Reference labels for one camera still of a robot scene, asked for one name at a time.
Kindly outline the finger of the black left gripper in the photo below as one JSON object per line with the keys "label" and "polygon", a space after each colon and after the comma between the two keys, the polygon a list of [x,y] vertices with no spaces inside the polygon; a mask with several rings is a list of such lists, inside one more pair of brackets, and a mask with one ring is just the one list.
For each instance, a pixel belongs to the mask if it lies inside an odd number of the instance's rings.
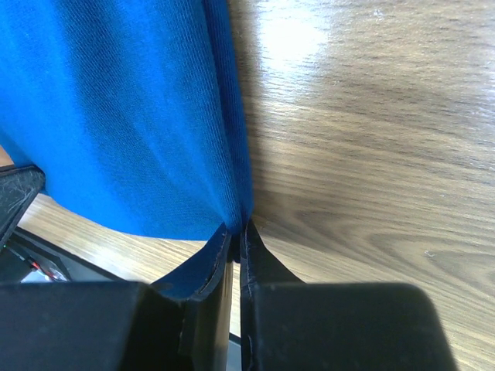
{"label": "finger of the black left gripper", "polygon": [[3,247],[17,227],[32,201],[45,185],[45,174],[31,165],[16,168],[1,167],[1,246]]}

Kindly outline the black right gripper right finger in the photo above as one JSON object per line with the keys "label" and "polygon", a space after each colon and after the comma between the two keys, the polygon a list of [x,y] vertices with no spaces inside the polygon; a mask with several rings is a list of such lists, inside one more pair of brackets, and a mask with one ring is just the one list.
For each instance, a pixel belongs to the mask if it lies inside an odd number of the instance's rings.
{"label": "black right gripper right finger", "polygon": [[403,283],[310,284],[264,245],[239,242],[245,370],[454,370],[435,307]]}

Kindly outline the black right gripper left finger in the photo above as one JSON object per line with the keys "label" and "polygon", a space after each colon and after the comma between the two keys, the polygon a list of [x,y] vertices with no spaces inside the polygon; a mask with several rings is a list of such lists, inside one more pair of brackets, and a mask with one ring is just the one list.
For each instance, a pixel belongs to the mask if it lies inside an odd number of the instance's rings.
{"label": "black right gripper left finger", "polygon": [[3,370],[230,370],[233,264],[220,227],[165,277],[3,284]]}

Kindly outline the blue t shirt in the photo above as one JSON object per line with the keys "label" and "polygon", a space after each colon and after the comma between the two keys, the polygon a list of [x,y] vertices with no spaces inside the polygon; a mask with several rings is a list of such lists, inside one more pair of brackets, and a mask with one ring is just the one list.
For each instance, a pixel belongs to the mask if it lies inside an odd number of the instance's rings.
{"label": "blue t shirt", "polygon": [[3,1],[1,146],[73,213],[144,237],[254,208],[224,1]]}

